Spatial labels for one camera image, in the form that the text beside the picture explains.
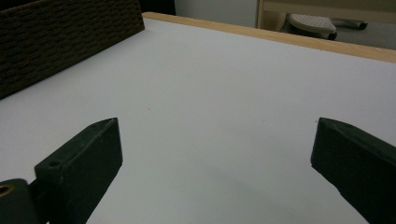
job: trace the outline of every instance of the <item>white object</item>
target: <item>white object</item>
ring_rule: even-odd
[[[319,117],[396,145],[396,63],[145,25],[0,101],[2,180],[34,180],[51,152],[118,117],[124,163],[88,223],[367,223],[309,158]]]
[[[290,23],[291,25],[307,32],[332,34],[329,36],[329,39],[332,39],[333,35],[336,34],[335,26],[327,17],[290,14]]]

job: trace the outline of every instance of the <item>brown wicker basket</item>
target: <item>brown wicker basket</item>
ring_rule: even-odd
[[[138,0],[2,1],[0,99],[144,28]]]

